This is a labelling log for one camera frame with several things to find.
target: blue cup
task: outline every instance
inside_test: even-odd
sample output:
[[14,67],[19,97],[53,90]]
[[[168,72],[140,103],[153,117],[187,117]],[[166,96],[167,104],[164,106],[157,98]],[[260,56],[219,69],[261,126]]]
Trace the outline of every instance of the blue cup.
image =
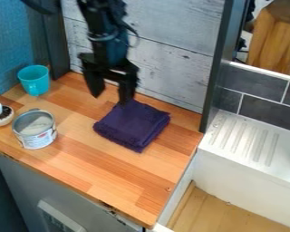
[[31,65],[18,73],[18,79],[25,91],[32,96],[38,96],[49,90],[49,70],[42,65]]

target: metal tin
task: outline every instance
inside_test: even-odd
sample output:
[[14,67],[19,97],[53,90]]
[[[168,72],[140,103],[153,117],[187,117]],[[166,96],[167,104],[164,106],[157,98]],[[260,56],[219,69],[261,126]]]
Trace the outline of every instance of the metal tin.
[[21,146],[29,150],[44,148],[57,137],[53,115],[40,109],[19,115],[12,128]]

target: cabinet door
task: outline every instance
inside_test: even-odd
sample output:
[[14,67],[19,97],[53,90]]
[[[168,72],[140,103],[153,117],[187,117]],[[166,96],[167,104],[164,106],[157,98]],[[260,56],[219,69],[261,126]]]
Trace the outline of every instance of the cabinet door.
[[47,231],[38,202],[43,200],[88,232],[136,232],[141,227],[111,213],[87,198],[0,154],[0,169],[26,225],[32,232]]

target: purple towel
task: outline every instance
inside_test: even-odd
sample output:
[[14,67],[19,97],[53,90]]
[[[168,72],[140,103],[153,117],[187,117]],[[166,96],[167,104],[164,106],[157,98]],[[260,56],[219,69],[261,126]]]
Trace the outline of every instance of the purple towel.
[[115,105],[93,129],[108,140],[128,149],[142,152],[168,125],[169,114],[149,105],[130,100]]

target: wooden shelf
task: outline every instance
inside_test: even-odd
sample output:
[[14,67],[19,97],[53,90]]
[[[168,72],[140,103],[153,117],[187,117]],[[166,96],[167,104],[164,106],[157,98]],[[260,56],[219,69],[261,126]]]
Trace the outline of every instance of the wooden shelf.
[[141,154],[92,130],[118,101],[117,87],[107,85],[95,99],[83,77],[73,72],[52,82],[51,90],[39,97],[16,85],[0,102],[16,114],[32,108],[51,112],[59,135],[44,149],[24,150],[8,125],[0,128],[0,151],[140,226],[153,227],[202,138],[201,115],[141,94],[136,100],[171,116],[170,125]]

